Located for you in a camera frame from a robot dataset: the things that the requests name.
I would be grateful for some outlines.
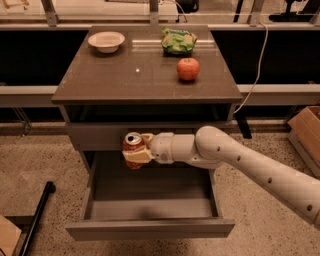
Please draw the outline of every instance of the apple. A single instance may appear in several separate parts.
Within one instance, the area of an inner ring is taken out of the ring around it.
[[[200,71],[200,64],[194,58],[183,58],[177,64],[179,78],[185,81],[194,80]]]

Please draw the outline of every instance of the white bowl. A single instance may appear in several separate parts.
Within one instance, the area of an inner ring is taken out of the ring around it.
[[[102,53],[112,53],[118,50],[125,37],[118,32],[100,32],[89,37],[88,43]]]

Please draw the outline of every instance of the terrazzo floor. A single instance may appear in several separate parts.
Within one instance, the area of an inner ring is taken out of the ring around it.
[[[253,138],[237,129],[240,143],[311,175],[281,125],[252,125]],[[234,219],[227,238],[76,242],[65,224],[79,218],[88,174],[63,124],[34,125],[20,137],[19,125],[0,124],[0,214],[33,215],[47,181],[54,181],[31,256],[59,255],[320,255],[320,231],[224,164],[216,170],[216,200],[222,216]]]

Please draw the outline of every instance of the red can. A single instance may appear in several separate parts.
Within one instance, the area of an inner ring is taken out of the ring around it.
[[[126,135],[122,142],[122,150],[124,151],[134,151],[137,148],[145,145],[140,133],[130,132]],[[126,160],[126,164],[130,169],[137,170],[143,165],[142,163],[134,163]]]

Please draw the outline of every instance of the open drawer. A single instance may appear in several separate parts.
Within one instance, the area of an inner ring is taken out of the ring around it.
[[[219,216],[213,171],[177,163],[126,167],[120,151],[96,151],[75,240],[227,237],[234,220]]]

